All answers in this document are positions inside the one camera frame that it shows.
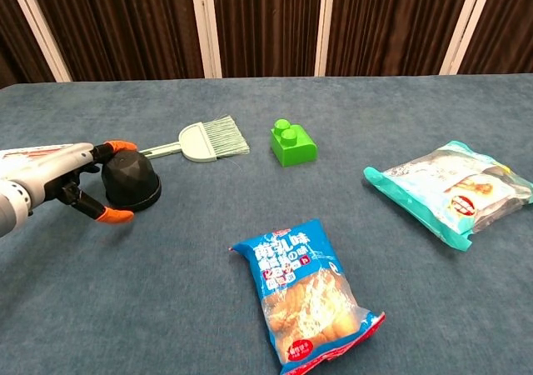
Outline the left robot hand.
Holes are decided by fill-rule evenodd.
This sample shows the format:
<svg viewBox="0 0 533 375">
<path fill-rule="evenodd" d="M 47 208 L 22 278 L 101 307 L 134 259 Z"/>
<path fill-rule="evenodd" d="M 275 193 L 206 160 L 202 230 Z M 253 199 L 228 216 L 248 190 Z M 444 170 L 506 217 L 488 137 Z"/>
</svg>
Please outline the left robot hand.
<svg viewBox="0 0 533 375">
<path fill-rule="evenodd" d="M 44 202 L 57 199 L 100 223 L 128 223 L 134 218 L 130 210 L 103 205 L 80 189 L 80 174 L 97 171 L 121 151 L 137 150 L 132 142 L 111 140 L 94 146 L 88 142 L 74 143 L 31 161 L 13 181 L 21 185 L 30 198 L 29 211 Z"/>
</svg>

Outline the black faceted cup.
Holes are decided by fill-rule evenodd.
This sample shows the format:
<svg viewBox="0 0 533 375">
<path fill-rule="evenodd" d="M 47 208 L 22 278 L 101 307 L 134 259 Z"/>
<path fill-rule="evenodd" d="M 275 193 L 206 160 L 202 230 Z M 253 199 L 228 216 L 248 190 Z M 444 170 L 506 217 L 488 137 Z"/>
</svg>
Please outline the black faceted cup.
<svg viewBox="0 0 533 375">
<path fill-rule="evenodd" d="M 126 203 L 145 198 L 161 183 L 151 162 L 137 151 L 117 152 L 102 165 L 101 178 L 105 192 Z"/>
</svg>

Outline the black round lid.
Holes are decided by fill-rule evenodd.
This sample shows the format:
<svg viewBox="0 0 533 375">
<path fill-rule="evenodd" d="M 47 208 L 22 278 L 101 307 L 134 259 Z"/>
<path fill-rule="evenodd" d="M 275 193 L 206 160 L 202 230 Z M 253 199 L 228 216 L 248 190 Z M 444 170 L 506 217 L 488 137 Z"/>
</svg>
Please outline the black round lid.
<svg viewBox="0 0 533 375">
<path fill-rule="evenodd" d="M 137 212 L 146 210 L 152 205 L 154 205 L 160 198 L 161 193 L 162 193 L 162 184 L 158 183 L 158 185 L 155 187 L 155 189 L 150 194 L 148 194 L 146 197 L 138 198 L 135 202 L 132 202 L 132 203 L 126 203 L 124 198 L 120 199 L 120 198 L 111 197 L 108 193 L 106 193 L 106 198 L 113 208 L 121 209 L 121 210 L 128 210 L 128 211 L 137 213 Z"/>
</svg>

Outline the mint green hand brush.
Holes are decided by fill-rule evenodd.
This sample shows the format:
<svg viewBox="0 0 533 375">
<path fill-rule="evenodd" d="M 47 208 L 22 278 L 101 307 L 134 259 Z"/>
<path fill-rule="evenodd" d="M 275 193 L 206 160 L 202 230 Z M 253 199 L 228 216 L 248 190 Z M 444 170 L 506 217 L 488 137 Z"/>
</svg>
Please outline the mint green hand brush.
<svg viewBox="0 0 533 375">
<path fill-rule="evenodd" d="M 195 122 L 178 133 L 176 142 L 141 151 L 149 159 L 181 153 L 195 163 L 214 162 L 218 158 L 249 152 L 246 139 L 230 115 L 210 122 Z"/>
</svg>

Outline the white printed card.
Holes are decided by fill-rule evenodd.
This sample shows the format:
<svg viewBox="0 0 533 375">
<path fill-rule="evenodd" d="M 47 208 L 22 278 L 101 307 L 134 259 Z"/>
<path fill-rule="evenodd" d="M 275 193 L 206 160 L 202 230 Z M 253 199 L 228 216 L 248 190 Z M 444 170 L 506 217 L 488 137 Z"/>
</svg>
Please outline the white printed card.
<svg viewBox="0 0 533 375">
<path fill-rule="evenodd" d="M 0 161 L 26 162 L 28 160 L 46 156 L 50 153 L 54 153 L 70 146 L 72 146 L 71 143 L 4 149 L 0 150 Z"/>
</svg>

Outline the green toy building block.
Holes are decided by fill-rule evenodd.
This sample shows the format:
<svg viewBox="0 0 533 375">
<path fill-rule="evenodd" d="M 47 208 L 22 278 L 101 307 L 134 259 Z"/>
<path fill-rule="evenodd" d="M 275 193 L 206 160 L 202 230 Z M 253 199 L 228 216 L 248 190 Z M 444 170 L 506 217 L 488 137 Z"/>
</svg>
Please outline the green toy building block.
<svg viewBox="0 0 533 375">
<path fill-rule="evenodd" d="M 317 159 L 317 145 L 304 127 L 285 118 L 279 118 L 274 122 L 270 147 L 284 168 Z"/>
</svg>

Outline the blue biscuit snack bag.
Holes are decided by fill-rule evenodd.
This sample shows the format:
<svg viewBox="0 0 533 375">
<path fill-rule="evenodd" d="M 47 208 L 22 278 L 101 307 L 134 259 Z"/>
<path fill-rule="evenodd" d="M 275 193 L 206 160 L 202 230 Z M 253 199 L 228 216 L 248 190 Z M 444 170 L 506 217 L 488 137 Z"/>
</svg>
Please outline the blue biscuit snack bag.
<svg viewBox="0 0 533 375">
<path fill-rule="evenodd" d="M 280 375 L 305 375 L 372 336 L 385 313 L 361 307 L 318 219 L 232 246 L 249 263 Z"/>
</svg>

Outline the teal clear snack bag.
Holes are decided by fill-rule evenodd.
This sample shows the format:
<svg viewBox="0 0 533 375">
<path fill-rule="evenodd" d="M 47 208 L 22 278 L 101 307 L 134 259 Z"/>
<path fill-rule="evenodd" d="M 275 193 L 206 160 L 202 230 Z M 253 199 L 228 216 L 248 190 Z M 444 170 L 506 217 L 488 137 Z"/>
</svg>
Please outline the teal clear snack bag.
<svg viewBox="0 0 533 375">
<path fill-rule="evenodd" d="M 471 234 L 533 204 L 533 182 L 459 141 L 383 172 L 366 167 L 363 173 L 378 191 L 462 252 L 471 246 Z"/>
</svg>

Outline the white screen frame post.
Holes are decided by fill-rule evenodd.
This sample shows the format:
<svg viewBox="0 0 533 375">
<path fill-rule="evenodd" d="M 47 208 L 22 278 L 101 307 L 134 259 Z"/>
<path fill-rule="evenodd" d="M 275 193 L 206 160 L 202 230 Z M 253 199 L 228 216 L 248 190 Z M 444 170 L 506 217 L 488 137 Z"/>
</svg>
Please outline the white screen frame post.
<svg viewBox="0 0 533 375">
<path fill-rule="evenodd" d="M 467 48 L 487 0 L 465 0 L 446 50 L 440 75 L 456 75 L 459 72 Z"/>
<path fill-rule="evenodd" d="M 71 82 L 70 71 L 38 1 L 17 0 L 17 4 L 22 10 L 54 80 L 59 83 Z"/>
<path fill-rule="evenodd" d="M 215 0 L 192 0 L 205 78 L 222 78 Z"/>
<path fill-rule="evenodd" d="M 314 67 L 315 77 L 324 77 L 326 75 L 333 1 L 321 0 L 320 2 Z"/>
</svg>

